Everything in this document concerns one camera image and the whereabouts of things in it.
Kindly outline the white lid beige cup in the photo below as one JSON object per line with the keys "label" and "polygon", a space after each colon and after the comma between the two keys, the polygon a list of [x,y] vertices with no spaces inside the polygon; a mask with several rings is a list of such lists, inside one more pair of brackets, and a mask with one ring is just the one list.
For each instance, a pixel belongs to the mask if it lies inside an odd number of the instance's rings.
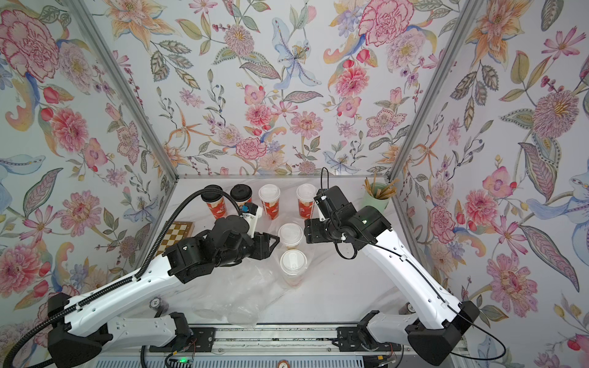
{"label": "white lid beige cup", "polygon": [[279,266],[285,282],[297,288],[302,283],[303,275],[308,268],[308,259],[302,251],[289,249],[280,257]]}

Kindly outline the wooden stir sticks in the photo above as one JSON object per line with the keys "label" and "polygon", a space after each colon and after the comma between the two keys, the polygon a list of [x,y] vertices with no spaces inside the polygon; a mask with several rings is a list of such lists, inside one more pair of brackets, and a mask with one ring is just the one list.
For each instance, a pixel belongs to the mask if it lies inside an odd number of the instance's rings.
{"label": "wooden stir sticks", "polygon": [[377,200],[391,199],[397,194],[397,183],[399,179],[393,179],[391,182],[377,182],[377,177],[372,180],[364,179],[364,190],[369,197]]}

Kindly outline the black lid red cup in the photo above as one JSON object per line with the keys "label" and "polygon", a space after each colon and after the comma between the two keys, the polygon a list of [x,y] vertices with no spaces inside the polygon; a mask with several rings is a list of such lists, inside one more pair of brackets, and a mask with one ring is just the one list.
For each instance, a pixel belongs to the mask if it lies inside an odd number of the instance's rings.
{"label": "black lid red cup", "polygon": [[236,184],[230,191],[230,196],[239,207],[252,201],[252,188],[246,184]]}
{"label": "black lid red cup", "polygon": [[222,194],[222,187],[211,184],[204,188],[203,194],[200,196],[205,202],[210,212],[215,219],[221,219],[226,216],[225,196]]}

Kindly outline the white lid red cup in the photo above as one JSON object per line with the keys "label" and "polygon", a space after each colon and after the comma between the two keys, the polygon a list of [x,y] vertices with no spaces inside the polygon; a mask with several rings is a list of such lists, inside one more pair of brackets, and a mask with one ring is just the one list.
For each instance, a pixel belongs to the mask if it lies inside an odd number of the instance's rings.
{"label": "white lid red cup", "polygon": [[281,190],[277,185],[266,184],[259,189],[259,199],[262,201],[262,206],[266,215],[275,220],[279,217],[279,199]]}
{"label": "white lid red cup", "polygon": [[310,219],[313,216],[316,194],[317,188],[309,183],[302,184],[297,188],[298,213],[302,219]]}

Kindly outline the white lid red back cup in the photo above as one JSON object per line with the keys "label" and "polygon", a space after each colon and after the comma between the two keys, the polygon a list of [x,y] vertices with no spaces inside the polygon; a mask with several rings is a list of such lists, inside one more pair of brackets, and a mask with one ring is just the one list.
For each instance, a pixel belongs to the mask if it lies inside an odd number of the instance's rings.
{"label": "white lid red back cup", "polygon": [[297,188],[298,213],[302,219],[310,219],[313,216],[316,194],[317,188],[309,183],[302,184]]}

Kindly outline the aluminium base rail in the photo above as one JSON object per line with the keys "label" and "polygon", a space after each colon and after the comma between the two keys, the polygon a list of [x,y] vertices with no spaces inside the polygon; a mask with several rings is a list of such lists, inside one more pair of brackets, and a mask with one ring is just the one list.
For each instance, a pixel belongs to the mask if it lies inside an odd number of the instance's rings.
{"label": "aluminium base rail", "polygon": [[176,355],[229,357],[236,355],[356,355],[362,357],[415,356],[407,343],[369,347],[357,323],[350,324],[193,324],[193,336]]}

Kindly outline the clear plastic carrier bag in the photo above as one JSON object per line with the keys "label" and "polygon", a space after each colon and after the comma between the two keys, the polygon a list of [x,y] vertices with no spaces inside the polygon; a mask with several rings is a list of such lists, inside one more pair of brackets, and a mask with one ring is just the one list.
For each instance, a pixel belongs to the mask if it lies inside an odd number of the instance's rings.
{"label": "clear plastic carrier bag", "polygon": [[328,256],[328,245],[307,242],[303,227],[286,222],[277,230],[279,244],[272,253],[274,268],[283,288],[299,288]]}

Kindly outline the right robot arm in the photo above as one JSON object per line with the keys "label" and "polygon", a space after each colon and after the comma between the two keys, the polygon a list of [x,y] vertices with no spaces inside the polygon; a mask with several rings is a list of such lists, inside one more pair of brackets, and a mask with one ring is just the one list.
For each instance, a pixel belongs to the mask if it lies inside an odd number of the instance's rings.
{"label": "right robot arm", "polygon": [[371,311],[354,328],[354,337],[368,349],[385,343],[410,346],[433,366],[440,366],[480,315],[470,301],[445,290],[400,242],[391,223],[376,208],[356,209],[338,186],[320,189],[314,197],[320,216],[305,221],[309,244],[348,243],[392,280],[414,309],[393,315]]}

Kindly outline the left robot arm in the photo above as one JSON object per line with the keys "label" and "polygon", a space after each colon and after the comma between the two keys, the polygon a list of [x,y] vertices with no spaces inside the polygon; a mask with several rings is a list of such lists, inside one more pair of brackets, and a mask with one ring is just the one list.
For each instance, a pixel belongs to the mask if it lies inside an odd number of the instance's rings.
{"label": "left robot arm", "polygon": [[212,229],[166,248],[146,271],[136,270],[126,279],[75,297],[55,295],[48,303],[48,352],[53,363],[75,367],[109,347],[165,346],[187,339],[188,323],[181,314],[158,322],[123,322],[119,316],[215,268],[239,265],[244,259],[265,260],[279,242],[278,236],[257,232],[241,216],[228,216],[216,220]]}

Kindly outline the wooden chessboard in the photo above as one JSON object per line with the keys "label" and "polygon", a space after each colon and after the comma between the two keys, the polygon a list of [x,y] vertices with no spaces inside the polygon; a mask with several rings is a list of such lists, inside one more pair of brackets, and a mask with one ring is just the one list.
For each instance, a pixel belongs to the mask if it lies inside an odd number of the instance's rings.
{"label": "wooden chessboard", "polygon": [[193,222],[173,222],[160,243],[156,251],[156,256],[163,254],[167,248],[175,245],[177,242],[189,238],[193,233],[193,228]]}

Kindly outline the green cup holder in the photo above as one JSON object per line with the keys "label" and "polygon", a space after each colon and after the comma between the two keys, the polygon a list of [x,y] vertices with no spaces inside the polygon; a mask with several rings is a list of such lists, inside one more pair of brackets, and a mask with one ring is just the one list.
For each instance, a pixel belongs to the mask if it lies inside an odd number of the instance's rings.
{"label": "green cup holder", "polygon": [[380,190],[384,190],[387,185],[385,183],[376,183],[374,185],[365,185],[365,192],[364,197],[361,201],[360,208],[366,206],[372,206],[379,210],[381,213],[384,213],[385,209],[387,208],[388,204],[390,203],[389,198],[377,198],[377,192]]}

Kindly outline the white lid floral cup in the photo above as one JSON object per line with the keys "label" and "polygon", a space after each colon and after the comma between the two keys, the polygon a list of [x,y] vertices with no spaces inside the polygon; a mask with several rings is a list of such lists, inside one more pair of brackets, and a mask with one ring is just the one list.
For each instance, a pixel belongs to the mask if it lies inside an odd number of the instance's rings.
{"label": "white lid floral cup", "polygon": [[286,248],[297,248],[302,243],[304,232],[302,227],[296,223],[286,223],[279,228],[279,238]]}

